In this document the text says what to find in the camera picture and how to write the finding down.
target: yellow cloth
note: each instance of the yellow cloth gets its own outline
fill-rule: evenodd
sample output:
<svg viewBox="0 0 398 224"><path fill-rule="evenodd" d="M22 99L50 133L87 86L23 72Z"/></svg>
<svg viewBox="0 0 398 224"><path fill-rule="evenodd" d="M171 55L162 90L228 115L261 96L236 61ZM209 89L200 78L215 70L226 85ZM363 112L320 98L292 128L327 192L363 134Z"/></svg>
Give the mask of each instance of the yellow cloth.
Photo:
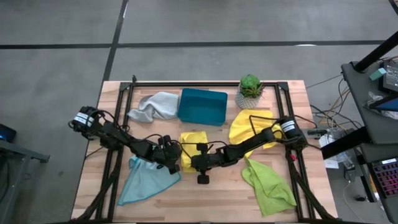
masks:
<svg viewBox="0 0 398 224"><path fill-rule="evenodd" d="M247 140L254 136L253 130L250 125L249 115L254 116L262 116L266 118L273 118L273 114L271 111L265 110L242 110L235 120L232 122L231 127L229 128L229 142L231 144L239 144L244 140ZM260 133L264 128L270 127L275 121L274 120L266 120L260 118L252 118L254 129L256 133ZM273 131L281 130L278 124L272 127ZM280 132L274 134L276 138L281 138L282 135ZM272 146L275 146L276 142L271 142L263 145L264 149L268 149ZM253 151L247 152L244 156L248 158Z"/></svg>
<svg viewBox="0 0 398 224"><path fill-rule="evenodd" d="M185 143L185 142L206 143L206 142L208 142L206 132L204 132L204 131L181 133L178 141L180 143ZM200 151L197 150L197 145L195 145L195 144L183 144L182 146L191 157L200 154ZM182 166L183 172L196 172L196 170L191 167L191 159L184 152L182 152L182 154L181 154L181 166Z"/></svg>

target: light blue cloth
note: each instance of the light blue cloth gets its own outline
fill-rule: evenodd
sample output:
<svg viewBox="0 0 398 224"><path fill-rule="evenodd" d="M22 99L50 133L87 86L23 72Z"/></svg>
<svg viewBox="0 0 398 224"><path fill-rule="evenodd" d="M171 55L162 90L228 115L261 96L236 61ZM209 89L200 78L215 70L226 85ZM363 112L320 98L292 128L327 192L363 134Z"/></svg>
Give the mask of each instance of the light blue cloth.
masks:
<svg viewBox="0 0 398 224"><path fill-rule="evenodd" d="M158 166L156 162L151 163L136 156L131 157L129 160L131 171L124 184L118 205L146 200L181 180L179 172L170 175L167 167L158 169Z"/></svg>

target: wooden tabletop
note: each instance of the wooden tabletop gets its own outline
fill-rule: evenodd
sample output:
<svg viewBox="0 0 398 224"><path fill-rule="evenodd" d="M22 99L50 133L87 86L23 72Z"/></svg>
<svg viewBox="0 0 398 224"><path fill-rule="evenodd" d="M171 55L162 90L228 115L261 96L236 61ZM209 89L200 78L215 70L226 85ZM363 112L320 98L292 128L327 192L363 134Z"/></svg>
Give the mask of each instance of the wooden tabletop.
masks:
<svg viewBox="0 0 398 224"><path fill-rule="evenodd" d="M290 88L290 96L296 115L312 120L310 104L304 81L287 81ZM104 82L98 108L114 113L118 97L120 82ZM156 94L158 91L181 94L183 87L135 87L133 91L131 108L137 108L140 99L147 95ZM183 123L178 119L161 120L156 119L153 123L138 123L129 120L130 134L135 138L144 138L150 134L168 134L172 139L178 139L180 133L185 131L206 131L208 140L222 140L228 142L229 126L241 111L236 106L236 87L199 87L199 89L222 91L228 94L226 122L221 127L207 126L201 124ZM121 120L124 116L126 96L122 104ZM275 118L279 117L275 91L273 88L265 88L262 98L256 108L257 110L271 110ZM313 124L297 119L302 129L313 128ZM318 145L316 140L309 140L311 144ZM90 142L87 153L99 148L99 142ZM273 168L281 177L290 184L290 175L287 161L284 157L283 145L277 144L270 149L256 149L250 156ZM130 150L125 147L121 175L118 185L119 199L124 183L129 175L128 160L132 156ZM323 163L322 154L318 149L307 147L303 151L303 157L307 168L310 188L320 203L330 214L337 217L335 203L331 194L328 176ZM106 149L93 154L84 163L81 173L80 184L76 195L72 218L81 215L86 207L98 193L103 176ZM114 222L292 222L297 221L295 210L261 217L261 212L254 195L252 187L241 177L241 171L246 167L243 160L236 165L215 168L208 172L210 184L197 184L197 174L186 174L181 172L182 179L171 188L154 197L142 202L117 206L114 211ZM305 197L300 191L300 198L305 217L307 206ZM108 211L109 194L105 199L104 212Z"/></svg>

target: electronic equipment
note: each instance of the electronic equipment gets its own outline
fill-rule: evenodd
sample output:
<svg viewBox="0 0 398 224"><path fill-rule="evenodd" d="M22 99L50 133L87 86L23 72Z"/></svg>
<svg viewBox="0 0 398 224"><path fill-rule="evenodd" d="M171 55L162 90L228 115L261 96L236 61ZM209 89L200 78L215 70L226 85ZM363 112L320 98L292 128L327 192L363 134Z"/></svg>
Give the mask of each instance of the electronic equipment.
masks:
<svg viewBox="0 0 398 224"><path fill-rule="evenodd" d="M398 196L398 158L372 163L369 170L384 198Z"/></svg>
<svg viewBox="0 0 398 224"><path fill-rule="evenodd" d="M375 110L398 111L398 93L370 104L369 108Z"/></svg>
<svg viewBox="0 0 398 224"><path fill-rule="evenodd" d="M385 93L398 93L398 68L395 62L384 62L386 74L379 78L379 90Z"/></svg>
<svg viewBox="0 0 398 224"><path fill-rule="evenodd" d="M13 142L17 132L7 126L0 124L0 141Z"/></svg>

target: computer monitor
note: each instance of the computer monitor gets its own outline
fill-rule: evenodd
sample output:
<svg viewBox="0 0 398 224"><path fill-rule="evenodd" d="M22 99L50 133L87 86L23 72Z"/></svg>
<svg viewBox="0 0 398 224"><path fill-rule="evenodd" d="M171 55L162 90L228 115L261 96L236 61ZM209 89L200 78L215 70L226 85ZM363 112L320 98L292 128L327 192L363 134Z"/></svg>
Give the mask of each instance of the computer monitor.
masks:
<svg viewBox="0 0 398 224"><path fill-rule="evenodd" d="M375 110L398 111L398 94L387 96L369 105Z"/></svg>

